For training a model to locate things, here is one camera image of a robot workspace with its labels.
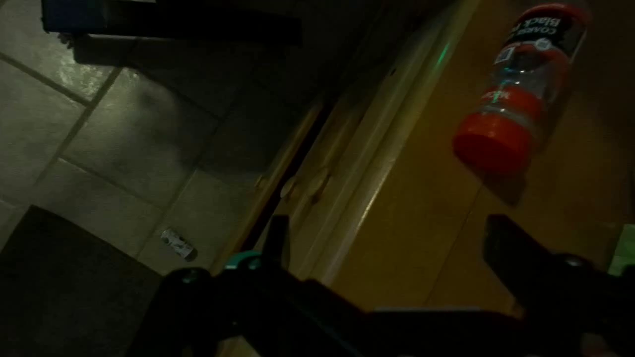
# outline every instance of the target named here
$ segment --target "bottle label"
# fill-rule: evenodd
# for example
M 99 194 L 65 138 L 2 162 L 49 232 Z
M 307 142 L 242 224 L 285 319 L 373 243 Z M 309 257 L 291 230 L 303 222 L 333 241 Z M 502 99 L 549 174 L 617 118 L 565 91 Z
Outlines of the bottle label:
M 585 27 L 581 15 L 565 5 L 535 5 L 516 21 L 506 45 L 532 43 L 539 51 L 557 47 L 567 59 L 573 59 Z

